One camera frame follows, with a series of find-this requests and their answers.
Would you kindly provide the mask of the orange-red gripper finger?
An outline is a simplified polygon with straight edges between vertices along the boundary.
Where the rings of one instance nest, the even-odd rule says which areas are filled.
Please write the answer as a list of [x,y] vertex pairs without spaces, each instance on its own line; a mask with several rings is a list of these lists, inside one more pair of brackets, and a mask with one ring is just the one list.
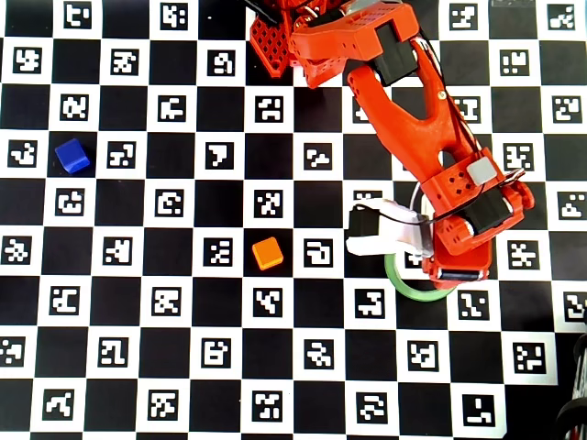
[[458,267],[451,269],[447,266],[438,264],[435,260],[426,259],[424,270],[433,282],[436,289],[449,290],[456,288],[458,285],[467,282],[483,281],[488,278],[489,270],[482,269],[465,269]]

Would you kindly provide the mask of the orange-red gripper body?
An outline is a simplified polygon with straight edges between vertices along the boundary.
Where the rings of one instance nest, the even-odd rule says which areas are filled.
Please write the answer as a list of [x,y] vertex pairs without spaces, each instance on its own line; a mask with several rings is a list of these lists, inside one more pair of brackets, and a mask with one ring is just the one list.
[[500,225],[473,235],[467,222],[457,215],[442,220],[433,228],[434,254],[428,259],[428,274],[442,272],[487,271],[492,263],[492,240],[501,232],[521,221],[521,214],[513,214]]

